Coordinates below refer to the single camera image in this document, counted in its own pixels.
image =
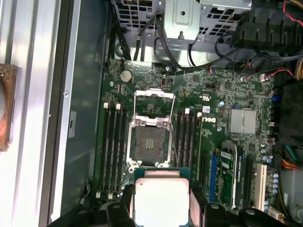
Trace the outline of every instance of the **sticker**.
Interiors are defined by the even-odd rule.
[[[232,155],[228,154],[228,153],[226,153],[224,151],[221,151],[221,157],[224,157],[224,158],[227,158],[227,159],[231,160]]]
[[[207,106],[207,105],[204,105],[203,107],[202,107],[202,112],[203,113],[210,113],[210,106]]]
[[[226,164],[226,163],[222,162],[222,167],[224,167],[226,169],[229,169],[229,164]]]
[[[76,127],[76,111],[71,111],[70,114],[70,125],[68,131],[68,138],[72,138],[75,136],[75,127]]]

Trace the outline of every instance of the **blue pcie slot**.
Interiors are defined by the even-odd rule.
[[[209,189],[209,202],[214,202],[214,187],[216,181],[216,167],[217,167],[217,156],[212,156],[212,167],[210,173],[210,189]]]

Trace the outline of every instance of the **black ram slot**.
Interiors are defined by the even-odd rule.
[[[108,130],[108,121],[110,117],[110,110],[105,110],[105,117],[103,122],[103,139],[102,139],[102,158],[101,158],[101,168],[100,168],[100,187],[104,187],[104,170],[106,165],[106,143],[107,143],[107,130]]]
[[[114,128],[113,125],[116,121],[116,111],[111,109],[112,117],[109,123],[109,132],[107,134],[107,161],[106,161],[106,172],[105,172],[105,191],[109,190],[109,178],[110,178],[110,168],[111,168],[111,159],[112,159],[112,147],[113,147],[113,134]]]
[[[189,134],[189,146],[188,146],[188,167],[192,170],[193,165],[193,155],[194,155],[194,137],[195,137],[195,125],[196,125],[196,116],[192,114],[191,123],[190,123],[190,134]]]
[[[113,168],[112,168],[112,179],[110,181],[111,191],[116,189],[115,178],[116,178],[116,168],[117,168],[117,157],[118,157],[118,145],[120,141],[120,128],[121,128],[121,111],[117,111],[117,120],[115,124],[115,134],[114,134],[114,155],[113,155]]]
[[[122,182],[122,167],[123,167],[123,157],[124,157],[124,150],[125,150],[125,139],[127,138],[127,110],[122,111],[122,129],[121,129],[121,139],[119,143],[119,164],[118,164],[118,176],[117,176],[117,191],[121,186]]]
[[[180,160],[181,160],[181,153],[180,153],[180,146],[181,146],[181,135],[182,135],[182,123],[183,123],[183,116],[182,113],[178,113],[178,123],[177,123],[177,133],[175,136],[175,141],[176,141],[176,162],[179,163],[180,166]]]
[[[188,160],[188,147],[189,147],[189,140],[190,140],[190,115],[185,115],[185,126],[184,126],[184,148],[183,148],[183,166],[182,167],[188,167],[188,163],[187,163],[187,160]]]
[[[186,125],[187,119],[185,114],[182,115],[182,123],[181,123],[181,135],[180,135],[180,145],[179,145],[179,157],[180,157],[180,167],[183,167],[183,155],[184,155],[184,147],[185,147],[185,132],[186,132]]]

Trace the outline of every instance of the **black pcie slot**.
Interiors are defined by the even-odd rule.
[[[199,170],[199,182],[200,182],[202,188],[204,187],[204,184],[205,184],[206,161],[207,161],[207,155],[202,154],[201,159],[200,159],[200,170]]]
[[[243,208],[250,207],[251,201],[251,182],[252,182],[253,161],[247,157],[245,162],[244,192],[243,192]]]

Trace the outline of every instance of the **wire bundle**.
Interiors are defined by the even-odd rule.
[[[284,145],[282,166],[284,169],[297,170],[298,158],[289,145]]]

